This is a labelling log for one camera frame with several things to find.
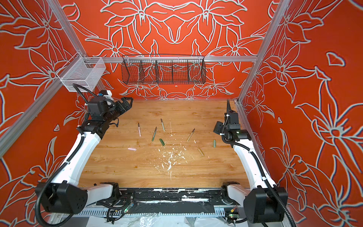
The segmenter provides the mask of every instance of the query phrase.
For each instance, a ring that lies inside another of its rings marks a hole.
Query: wooden table
[[[132,108],[120,116],[119,127],[111,125],[94,149],[79,185],[118,182],[120,187],[210,188],[220,187],[226,181],[237,181],[249,187],[237,154],[213,133],[216,122],[224,121],[226,104],[225,100],[135,100]],[[152,142],[155,127],[158,130]]]

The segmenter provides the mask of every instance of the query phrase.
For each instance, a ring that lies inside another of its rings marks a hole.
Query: wood grain surface
[[[120,116],[119,127],[111,125],[94,149],[79,186],[118,182],[120,187],[204,188],[237,181],[249,187],[237,154],[213,133],[216,122],[224,120],[226,104],[225,100],[135,100],[132,108]],[[158,129],[152,142],[155,127]],[[187,142],[194,128],[195,132]],[[128,147],[137,148],[137,151],[128,150]]]

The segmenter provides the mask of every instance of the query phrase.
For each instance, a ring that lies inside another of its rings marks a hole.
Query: black wire basket
[[[125,84],[204,84],[206,80],[204,56],[158,54],[150,59],[140,55],[122,58]]]

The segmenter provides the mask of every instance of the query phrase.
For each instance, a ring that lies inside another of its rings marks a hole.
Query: white mesh basket
[[[70,92],[76,91],[72,84],[78,84],[93,91],[106,69],[102,58],[100,57],[96,64],[88,64],[88,66],[82,58],[76,58],[74,61],[67,72],[62,73],[61,77],[59,77],[63,85]]]

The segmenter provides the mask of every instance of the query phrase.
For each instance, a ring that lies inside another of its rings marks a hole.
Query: wire mesh basket
[[[204,56],[158,54],[145,60],[140,55],[124,55],[122,81],[125,84],[204,84]]]
[[[62,72],[59,76],[63,85],[70,92],[76,92],[72,84],[78,84],[94,91],[98,81],[104,73],[106,66],[102,58],[98,58],[96,64],[86,64],[82,58],[75,58],[68,66],[66,72]]]

